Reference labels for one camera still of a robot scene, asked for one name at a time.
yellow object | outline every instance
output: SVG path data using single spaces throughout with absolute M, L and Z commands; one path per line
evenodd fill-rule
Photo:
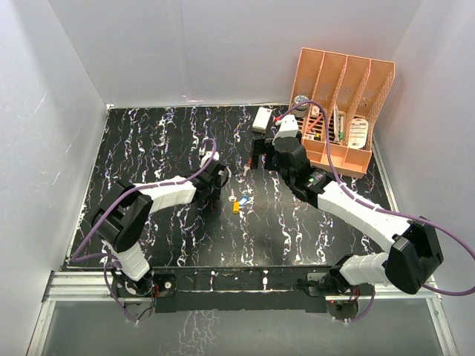
M 232 212 L 235 214 L 239 214 L 239 202 L 234 202 L 232 204 Z

white wall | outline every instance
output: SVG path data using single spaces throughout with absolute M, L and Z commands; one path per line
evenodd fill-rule
M 75 229 L 105 105 L 47 0 L 0 8 L 0 353 L 24 355 Z
M 301 47 L 390 59 L 421 0 L 50 0 L 106 103 L 288 101 Z
M 424 1 L 393 60 L 397 77 L 376 123 L 402 211 L 423 215 L 475 248 L 475 3 Z M 440 287 L 475 284 L 475 263 L 440 234 Z M 444 297 L 461 355 L 473 355 L 475 296 Z

small blue object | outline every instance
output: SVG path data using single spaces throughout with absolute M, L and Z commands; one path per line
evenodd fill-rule
M 245 195 L 244 197 L 241 198 L 241 200 L 239 201 L 239 206 L 245 206 L 245 204 L 249 201 L 249 198 L 247 197 L 247 195 Z

marble tabletop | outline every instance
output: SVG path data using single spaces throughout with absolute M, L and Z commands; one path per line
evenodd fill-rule
M 269 108 L 273 116 L 286 109 Z M 198 149 L 205 137 L 216 139 L 220 160 L 232 177 L 220 201 L 179 205 L 148 218 L 140 245 L 153 267 L 328 266 L 345 254 L 380 252 L 360 231 L 294 198 L 276 172 L 260 165 L 243 175 L 257 110 L 258 106 L 111 110 L 72 252 L 90 230 L 82 217 L 97 207 L 111 184 L 117 179 L 145 183 L 189 174 L 199 168 Z M 389 208 L 374 157 L 363 179 L 344 181 Z M 230 195 L 251 198 L 240 214 L 232 213 Z M 99 251 L 108 250 L 94 237 L 85 253 Z M 104 262 L 73 265 L 68 258 L 63 269 L 99 268 Z

wooden organizer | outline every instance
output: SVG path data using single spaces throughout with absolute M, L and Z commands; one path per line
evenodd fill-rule
M 362 178 L 367 171 L 373 152 L 373 129 L 379 112 L 394 81 L 394 62 L 379 61 L 346 54 L 302 48 L 290 102 L 297 95 L 305 95 L 325 108 L 333 127 L 333 108 L 344 114 L 344 139 L 330 143 L 332 162 L 340 174 Z M 298 119 L 302 144 L 311 163 L 330 171 L 323 119 L 305 134 L 315 119 L 312 108 L 303 119 Z M 348 147 L 351 120 L 362 117 L 368 121 L 366 145 L 362 149 Z

